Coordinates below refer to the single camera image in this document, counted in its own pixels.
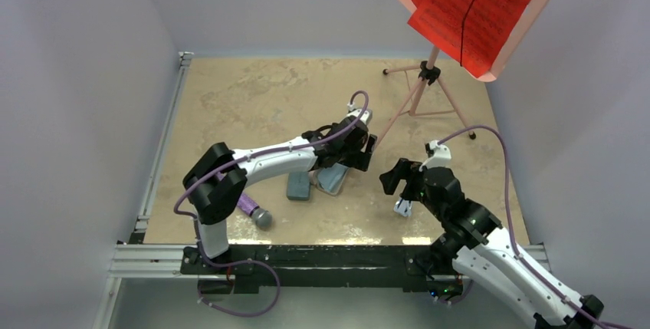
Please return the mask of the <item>pink glasses case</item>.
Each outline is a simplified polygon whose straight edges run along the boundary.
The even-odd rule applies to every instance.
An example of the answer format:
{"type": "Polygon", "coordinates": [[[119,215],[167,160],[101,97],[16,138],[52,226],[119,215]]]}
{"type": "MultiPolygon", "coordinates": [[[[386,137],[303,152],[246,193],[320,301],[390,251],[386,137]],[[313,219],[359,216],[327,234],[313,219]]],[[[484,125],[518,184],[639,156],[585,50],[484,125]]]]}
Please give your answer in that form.
{"type": "Polygon", "coordinates": [[[321,192],[337,196],[349,170],[349,167],[339,163],[330,168],[319,169],[314,173],[314,185],[321,192]]]}

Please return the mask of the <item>teal glasses case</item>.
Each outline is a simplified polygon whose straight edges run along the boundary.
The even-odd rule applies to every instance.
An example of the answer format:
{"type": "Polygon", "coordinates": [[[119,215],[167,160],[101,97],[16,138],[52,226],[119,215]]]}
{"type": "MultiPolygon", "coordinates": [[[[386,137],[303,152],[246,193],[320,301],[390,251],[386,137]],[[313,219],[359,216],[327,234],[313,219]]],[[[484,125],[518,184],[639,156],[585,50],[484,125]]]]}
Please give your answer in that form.
{"type": "Polygon", "coordinates": [[[291,201],[308,201],[311,194],[308,172],[290,173],[287,180],[286,197],[291,201]]]}

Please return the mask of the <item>blue cleaning cloth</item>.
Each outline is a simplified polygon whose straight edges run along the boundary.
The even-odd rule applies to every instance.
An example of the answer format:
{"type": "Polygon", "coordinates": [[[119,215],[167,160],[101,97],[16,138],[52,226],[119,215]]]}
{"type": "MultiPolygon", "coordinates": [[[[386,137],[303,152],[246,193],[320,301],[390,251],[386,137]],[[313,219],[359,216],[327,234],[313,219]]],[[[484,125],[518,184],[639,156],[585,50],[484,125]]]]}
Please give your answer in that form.
{"type": "Polygon", "coordinates": [[[348,167],[341,164],[334,164],[330,168],[322,169],[317,176],[320,187],[330,193],[337,192],[348,169],[348,167]]]}

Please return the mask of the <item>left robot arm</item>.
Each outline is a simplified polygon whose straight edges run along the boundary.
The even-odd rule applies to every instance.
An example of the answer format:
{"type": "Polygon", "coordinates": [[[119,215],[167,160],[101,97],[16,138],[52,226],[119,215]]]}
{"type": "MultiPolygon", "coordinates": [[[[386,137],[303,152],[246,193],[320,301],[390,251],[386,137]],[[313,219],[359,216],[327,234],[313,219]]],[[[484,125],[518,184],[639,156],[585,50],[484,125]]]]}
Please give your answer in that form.
{"type": "Polygon", "coordinates": [[[220,142],[210,147],[185,175],[181,201],[189,201],[198,244],[199,265],[217,275],[228,267],[227,219],[248,186],[289,173],[312,172],[336,164],[367,171],[377,137],[362,121],[346,118],[310,130],[285,143],[252,150],[232,150],[220,142]]]}

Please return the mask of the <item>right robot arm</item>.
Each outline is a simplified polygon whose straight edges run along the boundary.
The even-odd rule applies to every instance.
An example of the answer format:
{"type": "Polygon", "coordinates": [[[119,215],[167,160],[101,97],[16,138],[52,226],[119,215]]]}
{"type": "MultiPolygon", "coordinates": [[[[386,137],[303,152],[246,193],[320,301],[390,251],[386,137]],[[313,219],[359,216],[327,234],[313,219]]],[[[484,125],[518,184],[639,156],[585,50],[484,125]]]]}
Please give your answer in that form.
{"type": "Polygon", "coordinates": [[[510,236],[500,219],[465,196],[451,169],[401,158],[379,177],[386,195],[416,201],[441,223],[430,247],[432,267],[454,269],[506,304],[528,328],[594,328],[604,304],[582,295],[550,274],[510,236]]]}

